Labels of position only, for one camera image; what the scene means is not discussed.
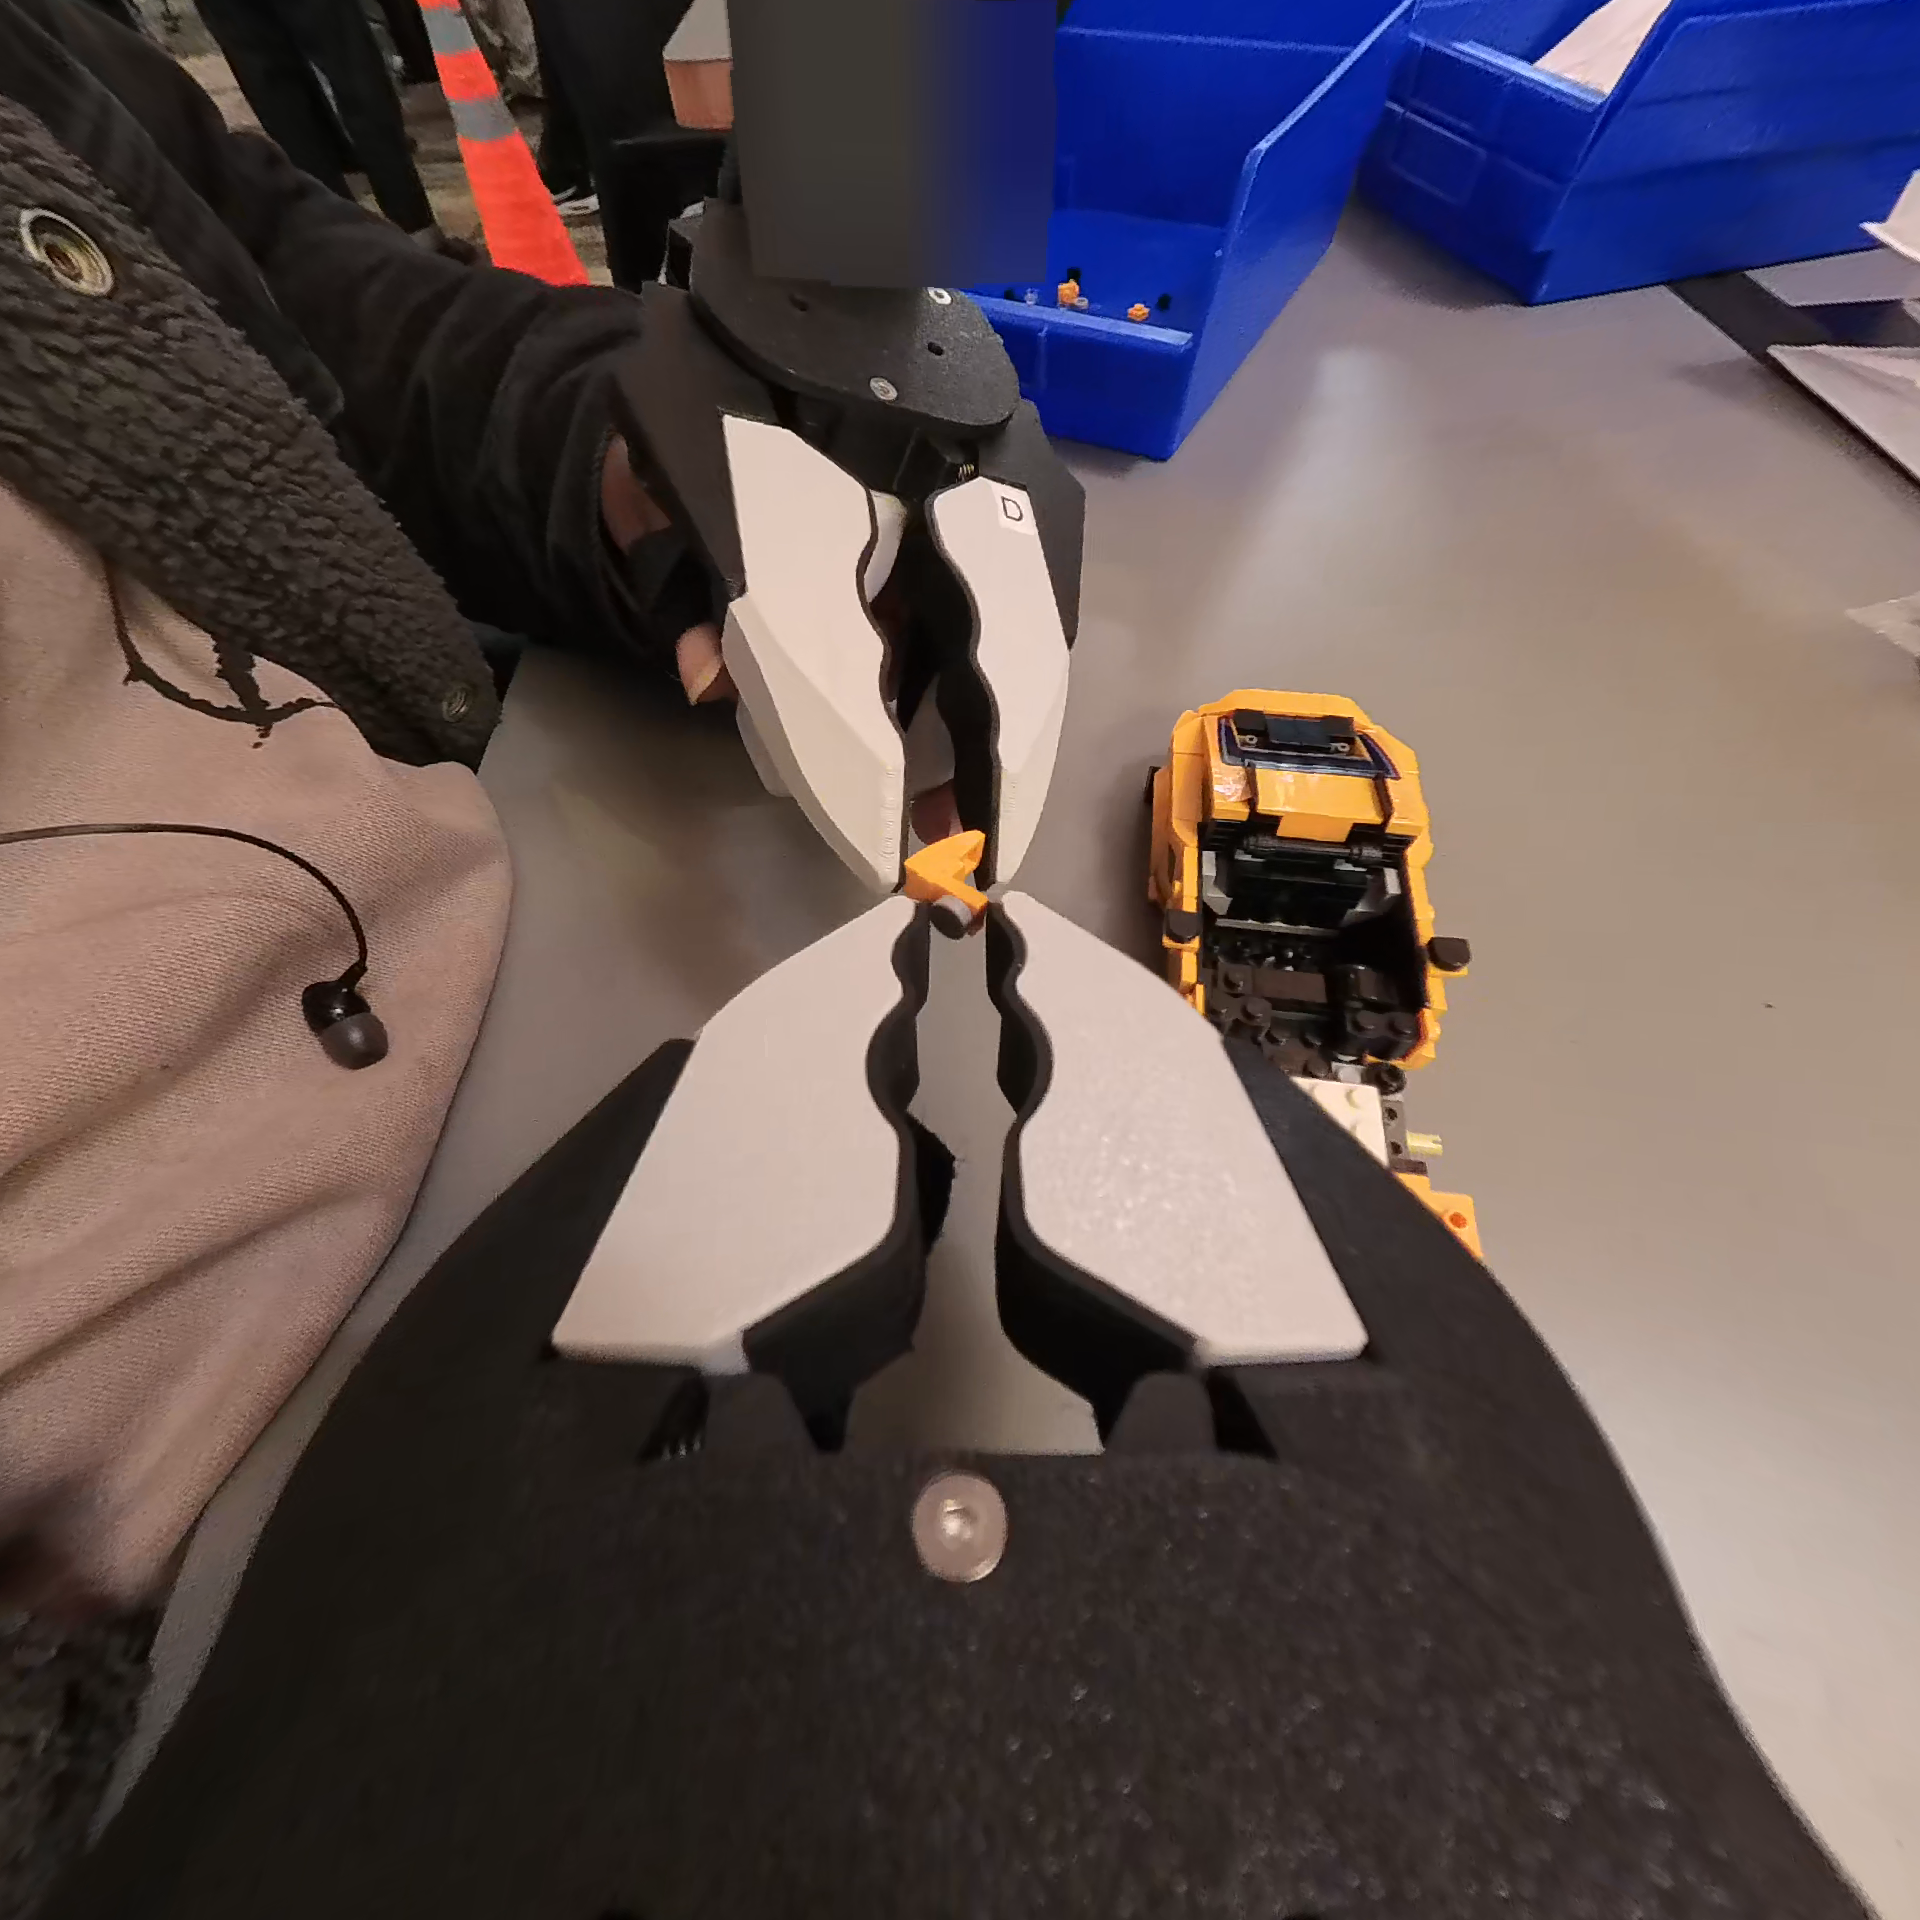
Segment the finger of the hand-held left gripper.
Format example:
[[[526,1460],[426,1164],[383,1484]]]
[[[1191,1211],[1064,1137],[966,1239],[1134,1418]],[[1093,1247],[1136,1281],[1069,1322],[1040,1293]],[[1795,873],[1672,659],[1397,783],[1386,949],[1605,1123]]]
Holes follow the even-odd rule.
[[[979,872],[1010,883],[1045,811],[1059,751],[1069,648],[1032,498],[968,480],[928,503],[931,541],[966,599],[938,692],[962,820],[987,835]]]
[[[886,896],[902,867],[905,738],[870,596],[894,569],[905,506],[778,423],[722,427],[745,567],[722,631],[741,741],[767,791]]]

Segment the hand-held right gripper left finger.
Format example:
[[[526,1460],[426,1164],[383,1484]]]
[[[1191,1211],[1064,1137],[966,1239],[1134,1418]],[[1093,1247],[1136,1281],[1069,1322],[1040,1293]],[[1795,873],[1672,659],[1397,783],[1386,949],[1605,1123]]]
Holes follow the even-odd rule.
[[[874,1255],[901,1220],[902,1137],[870,1081],[914,1023],[886,896],[790,953],[698,1028],[553,1327],[569,1361],[752,1370],[750,1336]]]

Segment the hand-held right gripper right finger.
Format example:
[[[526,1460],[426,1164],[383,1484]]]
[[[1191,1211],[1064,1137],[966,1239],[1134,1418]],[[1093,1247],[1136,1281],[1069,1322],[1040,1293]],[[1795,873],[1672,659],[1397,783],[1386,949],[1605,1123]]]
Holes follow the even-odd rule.
[[[987,955],[1026,1272],[1202,1370],[1357,1359],[1359,1315],[1221,1035],[1027,895],[992,905]]]

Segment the yellow lego car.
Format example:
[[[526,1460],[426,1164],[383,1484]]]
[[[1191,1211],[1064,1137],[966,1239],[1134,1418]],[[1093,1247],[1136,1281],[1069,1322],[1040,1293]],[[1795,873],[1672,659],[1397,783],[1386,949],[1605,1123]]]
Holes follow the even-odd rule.
[[[1432,913],[1414,753],[1351,700],[1235,688],[1178,716],[1144,802],[1168,985],[1479,1258],[1474,1200],[1432,1186],[1441,1145],[1406,1119],[1471,968]]]

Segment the person's left forearm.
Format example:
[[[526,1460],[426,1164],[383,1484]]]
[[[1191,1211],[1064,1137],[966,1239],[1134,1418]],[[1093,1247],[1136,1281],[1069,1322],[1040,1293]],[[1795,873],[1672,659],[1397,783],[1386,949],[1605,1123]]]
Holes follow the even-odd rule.
[[[320,417],[463,615],[678,684],[600,512],[634,296],[434,252],[90,5],[3,5],[1,82]]]

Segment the person's left hand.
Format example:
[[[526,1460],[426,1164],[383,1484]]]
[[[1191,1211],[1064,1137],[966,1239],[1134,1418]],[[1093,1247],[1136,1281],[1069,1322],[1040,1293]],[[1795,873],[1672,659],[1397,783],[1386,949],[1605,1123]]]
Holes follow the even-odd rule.
[[[671,659],[688,704],[730,704],[736,685],[713,624],[713,593],[677,523],[647,495],[621,437],[606,451],[600,512],[638,609],[641,650]]]

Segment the blue plastic bin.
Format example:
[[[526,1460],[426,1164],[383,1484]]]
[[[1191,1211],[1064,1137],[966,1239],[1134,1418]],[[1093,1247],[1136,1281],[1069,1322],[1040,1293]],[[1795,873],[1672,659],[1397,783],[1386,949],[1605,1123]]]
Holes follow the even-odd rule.
[[[1525,305],[1866,252],[1918,168],[1914,3],[1416,5],[1357,192]]]
[[[1075,3],[1047,268],[971,291],[1047,435],[1168,460],[1333,242],[1400,3]]]

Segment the orange traffic cone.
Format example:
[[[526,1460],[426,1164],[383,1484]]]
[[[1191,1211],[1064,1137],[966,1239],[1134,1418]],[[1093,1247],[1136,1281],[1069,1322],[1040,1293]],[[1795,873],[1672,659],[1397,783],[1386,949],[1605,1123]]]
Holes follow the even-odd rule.
[[[555,287],[586,287],[590,274],[538,181],[531,151],[496,88],[461,5],[419,3],[418,9],[487,257],[507,273]]]

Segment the beige hoodie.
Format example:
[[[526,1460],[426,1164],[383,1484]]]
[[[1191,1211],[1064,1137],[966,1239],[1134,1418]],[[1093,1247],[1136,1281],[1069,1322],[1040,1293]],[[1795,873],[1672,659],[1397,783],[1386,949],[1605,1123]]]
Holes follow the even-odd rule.
[[[458,763],[334,706],[256,731],[213,644],[3,490],[1,828],[192,824],[310,858],[368,929],[387,1059],[334,1066],[302,991],[338,907],[225,841],[3,849],[6,1617],[123,1613],[382,1266],[496,979],[512,864]]]

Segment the dark fleece jacket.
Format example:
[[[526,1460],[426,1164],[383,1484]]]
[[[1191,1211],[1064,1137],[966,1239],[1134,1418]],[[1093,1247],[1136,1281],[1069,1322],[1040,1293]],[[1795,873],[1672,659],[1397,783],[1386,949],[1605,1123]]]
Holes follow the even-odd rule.
[[[271,361],[89,168],[3,103],[3,483],[213,644],[271,731],[322,706],[411,767],[475,769],[488,663],[434,569]]]

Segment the white paper sheet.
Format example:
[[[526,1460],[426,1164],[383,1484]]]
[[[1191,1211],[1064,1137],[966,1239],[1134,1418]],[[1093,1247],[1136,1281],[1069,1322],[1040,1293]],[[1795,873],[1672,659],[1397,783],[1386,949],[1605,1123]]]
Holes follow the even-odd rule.
[[[1565,80],[1599,97],[1613,91],[1640,45],[1661,23],[1669,3],[1613,0],[1595,8],[1546,52],[1534,60],[1535,71]]]

